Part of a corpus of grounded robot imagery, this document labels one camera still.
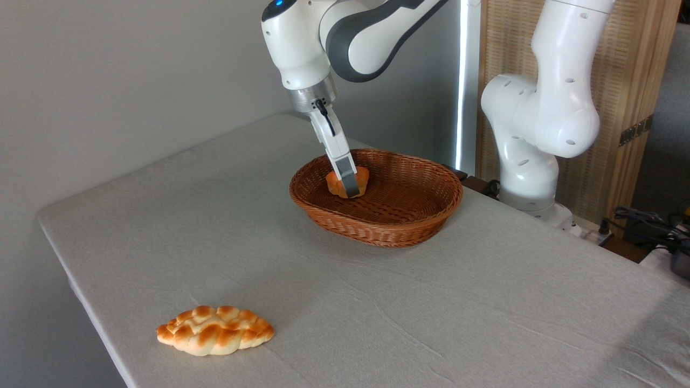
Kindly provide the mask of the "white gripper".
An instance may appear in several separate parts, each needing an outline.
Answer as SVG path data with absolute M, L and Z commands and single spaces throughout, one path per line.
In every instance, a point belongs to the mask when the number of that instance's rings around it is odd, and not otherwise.
M 334 175 L 329 174 L 329 192 L 336 196 L 353 198 L 361 195 L 357 181 L 357 167 L 350 154 L 340 120 L 332 108 L 326 108 L 326 115 L 313 109 L 309 113 L 318 140 L 325 147 Z

